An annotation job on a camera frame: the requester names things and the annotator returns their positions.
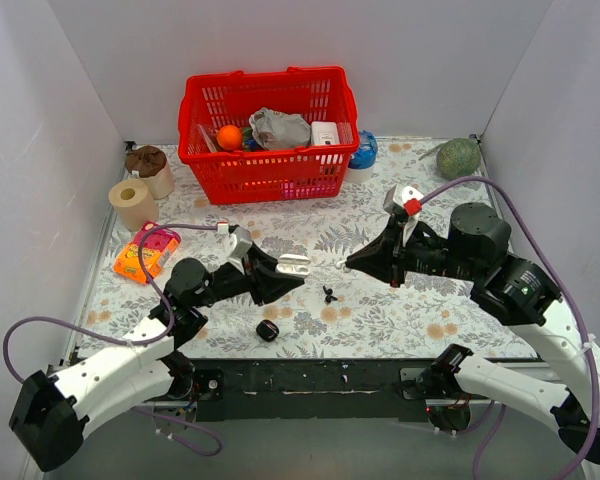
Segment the white clip earbud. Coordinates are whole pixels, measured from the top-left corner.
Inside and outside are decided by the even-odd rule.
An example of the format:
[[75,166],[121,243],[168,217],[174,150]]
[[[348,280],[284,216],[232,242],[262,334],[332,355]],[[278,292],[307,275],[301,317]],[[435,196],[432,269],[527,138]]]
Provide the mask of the white clip earbud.
[[336,263],[336,268],[339,270],[342,270],[344,272],[348,272],[350,271],[350,268],[347,266],[346,261],[345,260],[340,260]]

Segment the black earbud charging case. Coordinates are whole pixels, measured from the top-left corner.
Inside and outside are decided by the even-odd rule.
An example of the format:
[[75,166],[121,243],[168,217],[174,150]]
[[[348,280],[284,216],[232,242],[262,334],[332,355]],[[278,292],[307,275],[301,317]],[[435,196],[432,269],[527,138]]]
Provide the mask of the black earbud charging case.
[[262,320],[256,327],[257,335],[265,342],[274,341],[280,333],[279,327],[271,320]]

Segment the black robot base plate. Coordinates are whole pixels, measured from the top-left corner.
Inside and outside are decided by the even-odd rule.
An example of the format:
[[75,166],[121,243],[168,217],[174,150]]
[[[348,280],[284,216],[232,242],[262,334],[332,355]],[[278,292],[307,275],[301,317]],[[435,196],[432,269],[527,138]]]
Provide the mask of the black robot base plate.
[[396,419],[463,430],[474,417],[466,394],[421,393],[415,379],[430,360],[197,360],[176,395],[154,398],[185,407],[200,422],[269,419]]

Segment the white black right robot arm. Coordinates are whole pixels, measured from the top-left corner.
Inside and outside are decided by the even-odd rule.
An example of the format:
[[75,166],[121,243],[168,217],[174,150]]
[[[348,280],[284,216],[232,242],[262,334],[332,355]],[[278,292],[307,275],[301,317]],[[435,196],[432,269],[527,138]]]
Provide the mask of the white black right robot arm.
[[524,339],[558,382],[526,377],[452,344],[407,381],[408,392],[493,399],[543,423],[573,452],[583,446],[597,417],[586,458],[600,465],[600,350],[581,341],[565,295],[545,271],[508,252],[510,234],[509,224],[482,203],[456,207],[447,237],[393,213],[382,233],[348,256],[345,265],[392,287],[403,285],[410,273],[471,282],[471,300]]

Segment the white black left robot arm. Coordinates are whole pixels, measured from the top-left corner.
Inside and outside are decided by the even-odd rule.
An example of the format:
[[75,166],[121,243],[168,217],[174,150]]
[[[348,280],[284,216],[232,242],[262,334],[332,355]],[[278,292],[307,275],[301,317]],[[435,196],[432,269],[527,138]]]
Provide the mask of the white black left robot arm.
[[152,398],[191,392],[194,366],[179,349],[206,324],[201,308],[245,293],[257,305],[273,303],[303,285],[309,264],[256,245],[213,272],[195,258],[179,261],[161,303],[122,339],[53,375],[38,370],[23,379],[10,429],[41,471],[57,469],[109,420]]

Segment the white earbud charging case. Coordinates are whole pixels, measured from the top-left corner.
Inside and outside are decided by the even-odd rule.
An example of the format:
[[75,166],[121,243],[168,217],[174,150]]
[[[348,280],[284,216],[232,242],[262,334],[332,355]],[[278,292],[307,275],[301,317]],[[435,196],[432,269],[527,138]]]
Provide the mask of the white earbud charging case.
[[310,273],[310,259],[303,255],[283,254],[275,267],[278,273],[306,278]]

